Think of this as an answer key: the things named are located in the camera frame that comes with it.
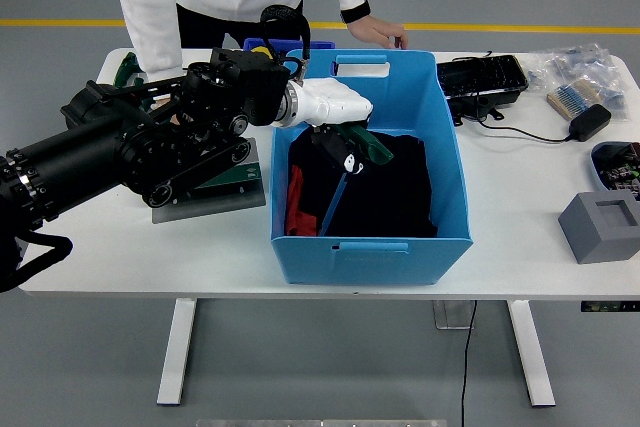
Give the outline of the person's right hand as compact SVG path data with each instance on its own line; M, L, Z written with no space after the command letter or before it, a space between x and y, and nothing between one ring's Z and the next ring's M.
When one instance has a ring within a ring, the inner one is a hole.
M169 96L163 96L163 97L158 97L155 102L152 104L151 109L152 110L157 110L160 109L161 107L163 107L165 104L169 103L171 101L171 98ZM179 124L179 120L177 119L176 115L173 115L170 119L170 122L178 125Z

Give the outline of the person's left hand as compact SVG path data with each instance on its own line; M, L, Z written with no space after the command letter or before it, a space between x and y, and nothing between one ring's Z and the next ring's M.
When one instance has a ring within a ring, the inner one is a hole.
M409 48L407 32L402 24L387 22L372 15L346 24L349 33L357 40L387 49Z

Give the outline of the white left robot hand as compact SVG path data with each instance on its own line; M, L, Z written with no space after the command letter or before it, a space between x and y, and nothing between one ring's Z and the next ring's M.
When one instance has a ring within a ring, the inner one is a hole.
M372 103L336 78L311 78L302 84L289 81L274 126L289 128L300 123L312 127L311 141L343 172L358 174L364 161L337 125L367 120Z

